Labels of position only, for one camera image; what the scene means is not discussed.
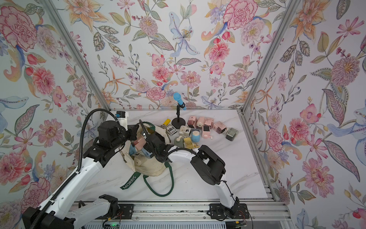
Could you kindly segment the blue pencil sharpener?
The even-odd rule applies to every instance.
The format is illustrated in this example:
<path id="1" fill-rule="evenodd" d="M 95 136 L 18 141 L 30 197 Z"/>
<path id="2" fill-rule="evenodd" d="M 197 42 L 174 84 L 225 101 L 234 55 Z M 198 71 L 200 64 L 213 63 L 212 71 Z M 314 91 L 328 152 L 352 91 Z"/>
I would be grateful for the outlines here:
<path id="1" fill-rule="evenodd" d="M 136 153 L 137 153 L 137 150 L 136 150 L 135 146 L 131 144 L 130 147 L 129 147 L 129 155 L 133 156 Z"/>
<path id="2" fill-rule="evenodd" d="M 201 133 L 200 133 L 199 129 L 193 129 L 191 131 L 191 140 L 192 140 L 192 142 L 198 143 L 200 141 L 200 138 L 201 138 L 200 136 L 201 136 Z"/>

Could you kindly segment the cream canvas tote bag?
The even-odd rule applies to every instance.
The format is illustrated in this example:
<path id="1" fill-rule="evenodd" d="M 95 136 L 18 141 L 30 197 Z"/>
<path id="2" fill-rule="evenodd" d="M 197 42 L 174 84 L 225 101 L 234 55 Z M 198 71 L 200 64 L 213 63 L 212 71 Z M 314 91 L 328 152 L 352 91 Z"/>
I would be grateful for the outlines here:
<path id="1" fill-rule="evenodd" d="M 140 122 L 139 129 L 137 131 L 137 138 L 140 136 L 159 133 L 165 138 L 166 144 L 170 144 L 171 140 L 168 137 L 166 131 L 159 127 L 155 126 L 150 122 Z M 120 189 L 127 190 L 132 186 L 132 184 L 139 178 L 139 176 L 143 176 L 144 182 L 149 190 L 158 197 L 166 197 L 170 195 L 174 189 L 174 176 L 173 169 L 169 162 L 160 162 L 156 159 L 156 156 L 149 154 L 144 148 L 141 151 L 137 151 L 137 153 L 133 156 L 129 155 L 129 147 L 134 141 L 128 141 L 125 145 L 125 148 L 122 149 L 121 155 L 123 157 L 124 163 L 133 171 L 132 176 L 123 184 Z M 151 185 L 148 183 L 148 177 L 157 177 L 161 175 L 166 169 L 169 169 L 170 177 L 171 177 L 171 188 L 166 194 L 159 194 L 156 192 Z"/>

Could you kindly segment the light green pencil sharpener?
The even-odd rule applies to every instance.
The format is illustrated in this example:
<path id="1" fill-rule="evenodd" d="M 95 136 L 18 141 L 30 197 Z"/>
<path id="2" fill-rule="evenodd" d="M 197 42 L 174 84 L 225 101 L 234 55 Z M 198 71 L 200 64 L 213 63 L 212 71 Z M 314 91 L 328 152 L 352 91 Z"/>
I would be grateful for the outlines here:
<path id="1" fill-rule="evenodd" d="M 178 148 L 184 148 L 184 136 L 183 135 L 179 135 L 178 137 L 176 137 L 174 139 L 174 145 L 177 146 Z"/>

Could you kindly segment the yellow pencil sharpener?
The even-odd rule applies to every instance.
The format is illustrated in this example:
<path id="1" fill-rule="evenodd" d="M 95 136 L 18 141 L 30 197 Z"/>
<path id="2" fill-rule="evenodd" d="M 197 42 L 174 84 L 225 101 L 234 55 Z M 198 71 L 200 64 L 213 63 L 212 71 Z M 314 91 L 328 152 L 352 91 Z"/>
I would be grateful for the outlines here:
<path id="1" fill-rule="evenodd" d="M 187 149 L 196 149 L 200 147 L 197 143 L 193 142 L 190 137 L 184 138 L 184 146 Z"/>

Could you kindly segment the dark green pencil sharpener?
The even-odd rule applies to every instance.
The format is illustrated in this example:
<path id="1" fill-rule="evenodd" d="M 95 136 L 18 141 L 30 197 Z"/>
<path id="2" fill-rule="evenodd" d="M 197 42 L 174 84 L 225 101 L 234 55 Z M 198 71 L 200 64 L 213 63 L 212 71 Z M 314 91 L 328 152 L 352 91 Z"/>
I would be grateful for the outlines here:
<path id="1" fill-rule="evenodd" d="M 234 139 L 238 136 L 239 131 L 235 128 L 228 128 L 225 133 L 225 137 L 229 141 L 234 141 Z"/>

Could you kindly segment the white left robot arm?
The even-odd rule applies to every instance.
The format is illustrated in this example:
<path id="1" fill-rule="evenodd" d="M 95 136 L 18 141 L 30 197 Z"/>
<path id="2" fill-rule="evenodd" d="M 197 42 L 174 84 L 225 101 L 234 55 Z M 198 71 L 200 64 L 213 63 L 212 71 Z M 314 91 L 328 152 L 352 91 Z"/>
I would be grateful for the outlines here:
<path id="1" fill-rule="evenodd" d="M 85 152 L 84 134 L 90 117 L 95 112 L 105 112 L 113 117 L 98 126 L 98 136 Z M 79 161 L 68 178 L 38 207 L 29 207 L 22 220 L 27 229 L 78 229 L 98 217 L 113 218 L 120 212 L 118 199 L 104 194 L 91 204 L 82 206 L 75 213 L 69 210 L 91 179 L 121 152 L 127 141 L 136 140 L 138 125 L 128 124 L 128 113 L 116 114 L 97 108 L 84 120 L 80 134 Z"/>

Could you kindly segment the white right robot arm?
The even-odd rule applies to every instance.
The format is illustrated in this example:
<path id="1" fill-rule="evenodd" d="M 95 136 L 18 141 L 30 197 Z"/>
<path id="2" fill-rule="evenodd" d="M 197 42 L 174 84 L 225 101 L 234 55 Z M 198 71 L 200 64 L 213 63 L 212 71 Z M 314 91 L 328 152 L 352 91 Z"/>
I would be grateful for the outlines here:
<path id="1" fill-rule="evenodd" d="M 214 187 L 220 203 L 210 204 L 206 212 L 211 219 L 224 221 L 226 219 L 239 219 L 245 221 L 251 219 L 246 204 L 241 204 L 230 190 L 226 180 L 225 162 L 208 146 L 202 145 L 198 149 L 180 148 L 172 144 L 166 144 L 163 137 L 157 133 L 149 133 L 142 122 L 142 135 L 146 140 L 144 148 L 151 152 L 158 162 L 167 166 L 173 162 L 189 162 L 199 177 L 207 184 Z"/>

